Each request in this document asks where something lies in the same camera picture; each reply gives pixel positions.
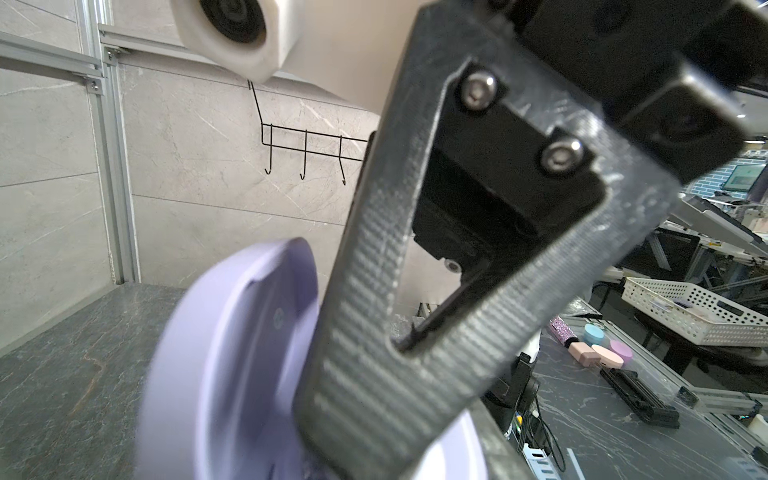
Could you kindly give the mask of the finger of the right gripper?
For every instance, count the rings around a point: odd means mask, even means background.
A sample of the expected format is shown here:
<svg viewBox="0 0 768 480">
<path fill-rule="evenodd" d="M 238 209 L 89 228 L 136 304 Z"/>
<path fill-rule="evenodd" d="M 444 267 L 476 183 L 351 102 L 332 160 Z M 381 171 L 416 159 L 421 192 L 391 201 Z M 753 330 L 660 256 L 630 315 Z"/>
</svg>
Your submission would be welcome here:
<svg viewBox="0 0 768 480">
<path fill-rule="evenodd" d="M 502 105 L 595 152 L 604 196 L 553 239 L 436 313 L 439 329 L 399 351 L 389 322 L 440 111 L 471 62 L 507 86 Z M 469 3 L 415 19 L 364 163 L 294 404 L 307 447 L 347 479 L 395 479 L 482 394 L 519 348 L 665 218 L 676 177 L 580 102 L 575 90 Z"/>
</svg>

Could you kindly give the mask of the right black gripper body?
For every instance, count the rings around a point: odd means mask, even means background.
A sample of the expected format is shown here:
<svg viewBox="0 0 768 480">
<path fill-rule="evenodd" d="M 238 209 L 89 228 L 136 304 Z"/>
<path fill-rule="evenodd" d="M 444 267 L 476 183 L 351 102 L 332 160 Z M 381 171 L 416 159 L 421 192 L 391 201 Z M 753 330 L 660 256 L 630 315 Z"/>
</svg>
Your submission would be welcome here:
<svg viewBox="0 0 768 480">
<path fill-rule="evenodd" d="M 767 71 L 748 1 L 490 2 L 446 91 L 413 230 L 455 261 L 445 312 L 563 303 L 746 138 L 734 89 Z"/>
</svg>

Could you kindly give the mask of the purple earbud charging case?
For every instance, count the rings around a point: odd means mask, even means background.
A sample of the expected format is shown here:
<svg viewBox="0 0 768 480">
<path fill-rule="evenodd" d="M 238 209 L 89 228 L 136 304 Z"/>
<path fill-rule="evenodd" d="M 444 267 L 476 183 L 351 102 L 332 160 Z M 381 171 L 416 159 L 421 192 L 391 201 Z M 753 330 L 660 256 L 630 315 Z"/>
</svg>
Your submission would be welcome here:
<svg viewBox="0 0 768 480">
<path fill-rule="evenodd" d="M 139 479 L 331 479 L 293 404 L 321 308 L 301 238 L 249 246 L 199 277 L 152 358 L 137 429 Z"/>
</svg>

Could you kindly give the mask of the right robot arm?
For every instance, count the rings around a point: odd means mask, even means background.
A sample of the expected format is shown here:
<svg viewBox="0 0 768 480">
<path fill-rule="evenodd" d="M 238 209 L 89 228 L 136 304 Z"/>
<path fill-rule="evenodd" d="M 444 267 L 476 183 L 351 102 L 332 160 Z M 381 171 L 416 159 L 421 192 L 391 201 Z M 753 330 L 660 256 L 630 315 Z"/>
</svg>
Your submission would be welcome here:
<svg viewBox="0 0 768 480">
<path fill-rule="evenodd" d="M 753 1 L 438 1 L 369 147 L 293 407 L 344 479 L 395 479 L 747 136 Z"/>
</svg>

